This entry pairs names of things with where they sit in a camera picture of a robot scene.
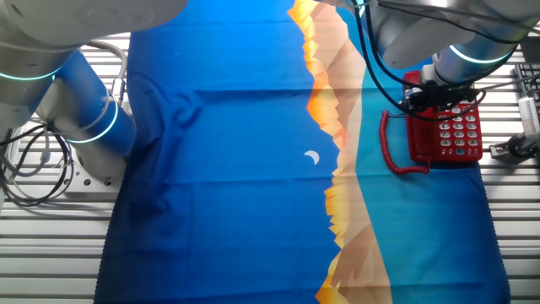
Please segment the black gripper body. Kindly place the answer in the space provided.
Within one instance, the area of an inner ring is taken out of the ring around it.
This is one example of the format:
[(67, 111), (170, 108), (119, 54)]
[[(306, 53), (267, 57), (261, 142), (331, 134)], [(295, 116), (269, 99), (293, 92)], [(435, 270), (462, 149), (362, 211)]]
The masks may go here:
[(475, 99), (475, 89), (471, 86), (445, 87), (442, 85), (423, 84), (423, 91), (419, 97), (417, 106), (421, 108), (429, 107), (449, 107), (461, 101), (471, 101)]

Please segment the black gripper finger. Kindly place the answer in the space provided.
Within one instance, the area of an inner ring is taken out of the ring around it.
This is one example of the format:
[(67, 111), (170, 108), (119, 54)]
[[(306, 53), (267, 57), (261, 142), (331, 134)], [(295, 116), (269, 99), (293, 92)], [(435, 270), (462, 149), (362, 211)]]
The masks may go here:
[(405, 86), (402, 92), (402, 106), (406, 114), (417, 114), (424, 111), (424, 91), (422, 89)]
[(471, 111), (479, 105), (485, 98), (485, 90), (470, 89), (465, 95), (464, 99), (460, 102), (459, 107), (461, 111)]

